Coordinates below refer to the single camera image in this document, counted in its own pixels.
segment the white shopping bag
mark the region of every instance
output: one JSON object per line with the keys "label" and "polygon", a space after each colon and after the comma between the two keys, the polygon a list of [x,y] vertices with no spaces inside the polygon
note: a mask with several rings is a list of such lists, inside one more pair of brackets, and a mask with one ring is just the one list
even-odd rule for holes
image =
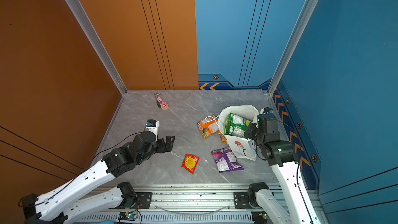
{"label": "white shopping bag", "polygon": [[253,106],[236,106],[227,107],[221,111],[220,117],[218,118],[218,125],[223,136],[226,138],[229,147],[234,152],[237,158],[248,158],[250,160],[256,160],[256,144],[251,139],[240,138],[236,136],[226,135],[224,132],[224,123],[227,116],[230,114],[239,115],[247,120],[257,123],[258,110]]}

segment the metal frame edge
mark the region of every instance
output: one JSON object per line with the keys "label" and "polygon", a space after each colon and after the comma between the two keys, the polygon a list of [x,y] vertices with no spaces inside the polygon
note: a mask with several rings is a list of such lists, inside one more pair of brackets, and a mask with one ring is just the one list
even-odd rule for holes
{"label": "metal frame edge", "polygon": [[276,67],[275,73],[272,77],[271,83],[268,87],[268,95],[273,94],[280,81],[283,72],[285,71],[287,64],[290,61],[290,58],[293,55],[294,50],[301,38],[302,33],[304,32],[305,27],[307,26],[308,21],[314,11],[318,0],[305,0],[304,5],[301,9],[300,15],[297,18],[296,25],[293,28],[293,31],[290,35],[289,41],[286,44],[285,50],[283,51],[282,57]]}
{"label": "metal frame edge", "polygon": [[90,19],[88,18],[82,4],[80,3],[79,0],[65,0],[65,1],[67,2],[76,20],[79,22],[80,26],[82,27],[84,33],[86,34],[88,40],[90,41],[97,55],[101,59],[103,65],[105,66],[106,70],[111,76],[116,87],[118,88],[122,96],[126,95],[127,88],[124,85],[123,80],[120,77],[115,65],[113,64],[108,52],[106,51],[104,45],[102,44],[100,37],[98,36],[96,30],[94,29],[94,26],[92,25]]}
{"label": "metal frame edge", "polygon": [[[103,137],[102,137],[101,142],[99,143],[99,146],[98,146],[98,148],[97,148],[95,154],[97,154],[97,153],[102,149],[103,144],[105,143],[105,140],[106,140],[106,138],[108,137],[108,133],[109,133],[109,131],[111,130],[111,127],[112,127],[112,125],[113,125],[113,122],[115,121],[116,115],[117,115],[117,113],[119,112],[120,106],[122,106],[122,102],[123,102],[123,99],[124,99],[124,98],[125,98],[125,95],[122,95],[122,98],[120,99],[119,104],[117,105],[116,110],[115,110],[115,112],[113,113],[112,119],[111,119],[111,121],[109,122],[108,128],[106,129],[106,131],[105,131],[105,133],[104,133],[104,135],[103,135]],[[96,163],[95,160],[91,161],[90,167],[92,167],[95,163]]]}

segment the purple snack bag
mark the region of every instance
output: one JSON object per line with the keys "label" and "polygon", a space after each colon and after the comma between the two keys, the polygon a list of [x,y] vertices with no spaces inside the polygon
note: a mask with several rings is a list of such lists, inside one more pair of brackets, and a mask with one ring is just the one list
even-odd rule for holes
{"label": "purple snack bag", "polygon": [[243,170],[243,167],[236,162],[236,157],[230,147],[214,150],[211,152],[211,155],[213,156],[220,173]]}

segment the red snack packet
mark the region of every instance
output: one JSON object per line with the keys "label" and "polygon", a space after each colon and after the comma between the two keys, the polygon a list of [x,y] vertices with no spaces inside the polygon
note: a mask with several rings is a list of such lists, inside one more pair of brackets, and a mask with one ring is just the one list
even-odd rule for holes
{"label": "red snack packet", "polygon": [[199,158],[191,154],[185,154],[185,159],[182,162],[181,167],[185,168],[192,174],[195,172],[196,165],[198,164]]}

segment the pink keychain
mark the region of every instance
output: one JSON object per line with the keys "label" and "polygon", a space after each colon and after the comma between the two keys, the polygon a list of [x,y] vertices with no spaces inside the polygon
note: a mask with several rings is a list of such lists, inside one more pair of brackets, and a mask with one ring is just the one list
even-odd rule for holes
{"label": "pink keychain", "polygon": [[169,108],[169,105],[167,104],[167,102],[163,101],[159,95],[160,95],[160,93],[155,93],[155,98],[156,98],[158,107],[162,108],[163,110],[167,110]]}

